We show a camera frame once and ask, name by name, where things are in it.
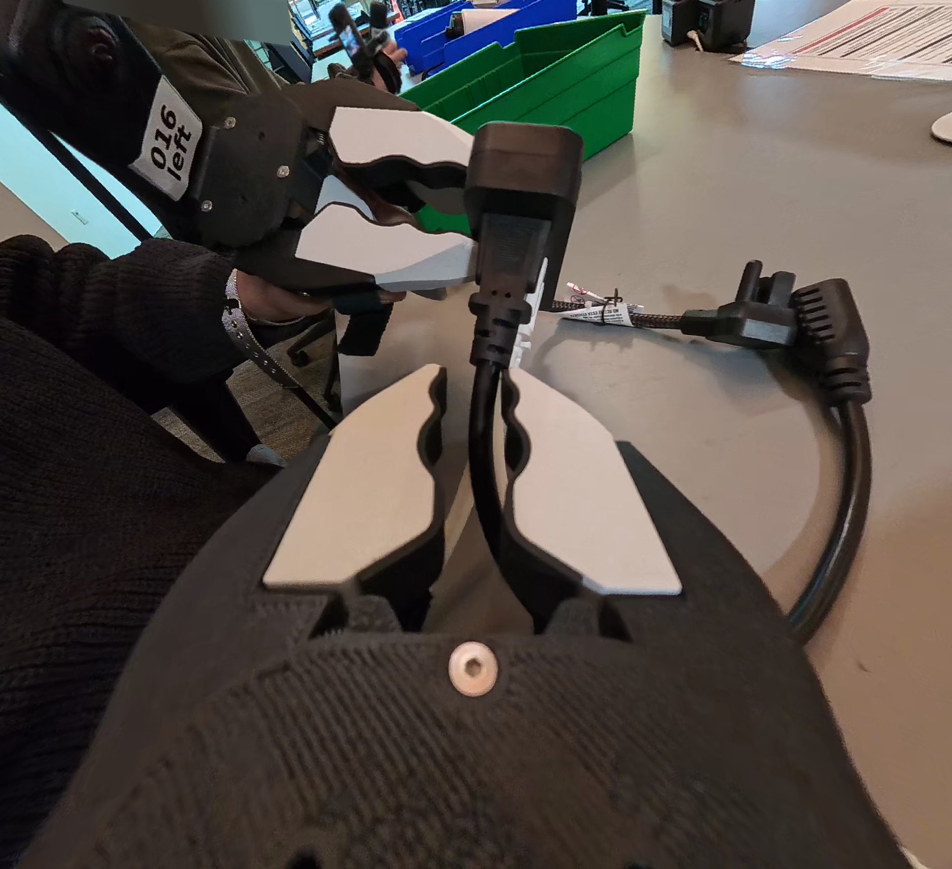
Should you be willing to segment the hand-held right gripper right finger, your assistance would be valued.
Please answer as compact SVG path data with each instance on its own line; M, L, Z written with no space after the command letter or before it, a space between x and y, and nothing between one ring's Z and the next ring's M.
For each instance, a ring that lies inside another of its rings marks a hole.
M682 582L612 434L522 369L506 375L515 538L600 595L677 596Z

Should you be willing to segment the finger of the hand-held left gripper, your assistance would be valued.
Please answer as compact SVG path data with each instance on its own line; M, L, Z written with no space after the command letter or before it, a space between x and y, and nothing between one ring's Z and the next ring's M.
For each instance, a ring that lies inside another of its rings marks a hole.
M477 243L467 234L425 232L404 218L385 223L381 208L337 177L325 179L316 208L293 250L297 263L321 268L310 287L341 295L367 285L441 300L474 279Z
M327 132L343 171L363 188L417 211L465 212L474 137L429 113L339 107Z

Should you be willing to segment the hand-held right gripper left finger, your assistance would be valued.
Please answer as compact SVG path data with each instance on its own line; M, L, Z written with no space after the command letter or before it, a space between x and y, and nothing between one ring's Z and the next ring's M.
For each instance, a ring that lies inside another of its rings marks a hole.
M377 393L335 429L264 573L269 589L429 590L444 563L446 368Z

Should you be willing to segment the person's left forearm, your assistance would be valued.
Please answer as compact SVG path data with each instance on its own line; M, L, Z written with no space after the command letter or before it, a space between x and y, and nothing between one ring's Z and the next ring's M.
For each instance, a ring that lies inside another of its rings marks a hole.
M2 350L55 348L101 377L150 370L175 384L242 362L222 325L229 263L150 239L115 259L88 244L1 244Z

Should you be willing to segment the grey desk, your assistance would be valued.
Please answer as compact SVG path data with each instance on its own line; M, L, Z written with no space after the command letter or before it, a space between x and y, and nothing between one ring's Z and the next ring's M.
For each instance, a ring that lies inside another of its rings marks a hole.
M950 86L756 69L646 20L634 129L590 159L563 277L651 313L731 300L744 265L849 280L871 343L873 481L809 654L904 846L950 867ZM835 426L800 377L680 335L540 318L527 368L704 512L784 607L836 511Z

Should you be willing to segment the person's left hand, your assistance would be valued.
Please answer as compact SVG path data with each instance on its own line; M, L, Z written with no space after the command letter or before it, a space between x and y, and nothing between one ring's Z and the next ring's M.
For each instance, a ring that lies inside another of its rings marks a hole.
M260 277L234 269L229 280L228 297L244 317L260 326L285 326L317 317L335 308L332 300L281 289Z

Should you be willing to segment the blue plastic bin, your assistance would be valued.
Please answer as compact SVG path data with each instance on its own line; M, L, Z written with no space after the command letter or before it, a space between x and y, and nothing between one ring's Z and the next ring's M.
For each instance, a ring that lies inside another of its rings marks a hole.
M475 29L447 39L444 66L454 65L494 43L507 47L518 30L574 21L577 15L578 0L511 0L498 9L465 10L465 25L473 23Z
M490 35L473 32L449 40L446 29L451 16L471 9L470 1L459 0L447 6L418 14L396 31L396 40L407 51L406 64L413 75L425 76L475 54L497 40Z

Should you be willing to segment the green plastic bin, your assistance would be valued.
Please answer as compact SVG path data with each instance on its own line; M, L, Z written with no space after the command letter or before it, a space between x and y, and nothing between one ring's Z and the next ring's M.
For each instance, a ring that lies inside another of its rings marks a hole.
M517 30L403 93L474 135L492 122L557 125L588 159L633 128L643 9Z

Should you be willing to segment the person's torso in black sweater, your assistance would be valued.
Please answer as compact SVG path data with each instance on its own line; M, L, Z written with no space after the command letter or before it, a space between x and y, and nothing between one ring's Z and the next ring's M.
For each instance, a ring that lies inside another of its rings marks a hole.
M2 320L2 867L63 796L173 583L274 473L205 460Z

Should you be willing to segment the printed paper sheet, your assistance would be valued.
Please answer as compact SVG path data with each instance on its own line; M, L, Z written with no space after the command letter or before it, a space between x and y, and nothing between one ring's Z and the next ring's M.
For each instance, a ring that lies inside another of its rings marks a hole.
M951 81L951 0L850 0L732 58L764 70Z

